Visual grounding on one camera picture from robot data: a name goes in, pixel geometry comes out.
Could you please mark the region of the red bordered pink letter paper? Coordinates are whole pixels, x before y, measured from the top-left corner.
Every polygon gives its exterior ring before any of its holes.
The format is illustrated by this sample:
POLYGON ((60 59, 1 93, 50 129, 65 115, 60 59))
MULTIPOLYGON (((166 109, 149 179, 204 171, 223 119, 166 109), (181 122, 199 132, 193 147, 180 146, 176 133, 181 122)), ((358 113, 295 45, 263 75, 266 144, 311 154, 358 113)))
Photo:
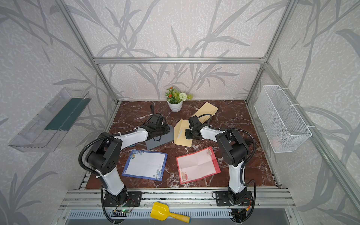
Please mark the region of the red bordered pink letter paper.
POLYGON ((181 184, 221 173, 212 147, 177 157, 176 162, 181 184))

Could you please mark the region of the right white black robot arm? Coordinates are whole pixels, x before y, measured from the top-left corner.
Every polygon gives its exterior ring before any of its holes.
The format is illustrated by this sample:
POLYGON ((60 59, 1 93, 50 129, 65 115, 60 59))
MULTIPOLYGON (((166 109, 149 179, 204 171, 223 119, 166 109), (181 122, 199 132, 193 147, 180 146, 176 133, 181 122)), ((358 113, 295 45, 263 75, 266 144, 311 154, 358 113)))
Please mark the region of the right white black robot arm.
POLYGON ((255 180, 245 182, 245 167, 253 158, 257 150, 257 143, 254 137, 247 131, 240 128, 217 128, 210 125, 210 120, 202 123, 200 118, 212 115, 209 113, 192 116, 189 121, 189 128, 185 130, 186 139, 209 139, 219 146, 223 160, 229 165, 228 196, 233 204, 245 198, 248 193, 247 187, 254 184, 255 180))

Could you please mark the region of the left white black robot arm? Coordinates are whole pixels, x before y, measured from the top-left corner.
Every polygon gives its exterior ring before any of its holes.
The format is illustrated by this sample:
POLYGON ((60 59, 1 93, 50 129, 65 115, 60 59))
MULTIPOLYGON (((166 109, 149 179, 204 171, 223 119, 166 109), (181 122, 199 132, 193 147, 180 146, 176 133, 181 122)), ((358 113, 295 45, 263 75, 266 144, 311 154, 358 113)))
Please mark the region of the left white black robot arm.
POLYGON ((117 134, 101 133, 98 138, 85 145, 79 153, 78 163, 84 170, 96 175, 106 193, 121 201, 127 191, 117 170, 121 150, 140 142, 149 141, 170 133, 166 119, 153 114, 142 125, 117 134))

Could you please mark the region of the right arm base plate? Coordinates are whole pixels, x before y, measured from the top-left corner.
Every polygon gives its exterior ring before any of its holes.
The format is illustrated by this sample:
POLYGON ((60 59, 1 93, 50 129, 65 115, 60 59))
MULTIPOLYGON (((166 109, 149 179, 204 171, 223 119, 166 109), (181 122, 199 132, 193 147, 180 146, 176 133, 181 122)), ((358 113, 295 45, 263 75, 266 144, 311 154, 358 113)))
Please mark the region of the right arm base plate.
POLYGON ((239 201, 237 201, 237 203, 232 203, 230 201, 230 196, 228 191, 216 191, 213 192, 215 194, 215 196, 213 197, 216 200, 216 205, 217 206, 227 206, 227 207, 250 207, 253 206, 253 195, 251 191, 245 191, 245 194, 243 195, 243 198, 239 201))

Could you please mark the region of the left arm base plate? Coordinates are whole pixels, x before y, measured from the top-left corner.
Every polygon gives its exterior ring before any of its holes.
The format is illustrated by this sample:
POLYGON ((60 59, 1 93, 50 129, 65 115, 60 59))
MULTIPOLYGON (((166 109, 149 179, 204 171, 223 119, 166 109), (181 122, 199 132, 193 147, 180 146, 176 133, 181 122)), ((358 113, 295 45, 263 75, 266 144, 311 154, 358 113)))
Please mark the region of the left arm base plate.
POLYGON ((126 206, 126 207, 139 207, 142 199, 141 191, 130 191, 122 192, 117 196, 113 196, 108 192, 105 193, 103 199, 103 206, 115 207, 115 206, 126 206))

